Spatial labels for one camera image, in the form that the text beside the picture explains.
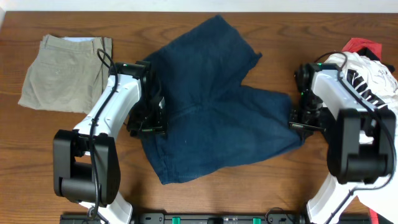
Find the navy blue shorts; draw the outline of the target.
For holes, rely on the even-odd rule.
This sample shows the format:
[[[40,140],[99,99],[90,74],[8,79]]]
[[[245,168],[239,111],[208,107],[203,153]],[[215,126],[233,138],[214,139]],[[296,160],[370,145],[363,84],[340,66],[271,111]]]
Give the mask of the navy blue shorts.
[[[150,54],[165,98],[167,132],[142,140],[162,184],[270,159],[303,144],[284,93],[244,86],[260,59],[215,16]]]

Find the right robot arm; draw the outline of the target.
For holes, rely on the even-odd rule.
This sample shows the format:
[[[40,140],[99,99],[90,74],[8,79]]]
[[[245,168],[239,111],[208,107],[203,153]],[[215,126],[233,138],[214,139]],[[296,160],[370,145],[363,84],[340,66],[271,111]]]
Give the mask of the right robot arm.
[[[303,139],[315,131],[328,143],[329,173],[305,206],[301,223],[338,223],[354,197],[392,184],[397,165],[396,116],[367,102],[334,63],[307,63],[294,73],[301,94],[289,127]]]

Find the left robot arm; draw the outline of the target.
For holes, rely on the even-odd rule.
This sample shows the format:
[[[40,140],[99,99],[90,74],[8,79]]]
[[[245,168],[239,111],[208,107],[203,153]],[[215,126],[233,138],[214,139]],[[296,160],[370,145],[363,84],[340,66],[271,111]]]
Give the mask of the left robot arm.
[[[86,215],[61,215],[60,223],[134,223],[133,206],[119,187],[116,140],[121,128],[132,137],[165,134],[162,87],[149,62],[116,63],[93,109],[71,131],[53,139],[56,195],[87,208]]]

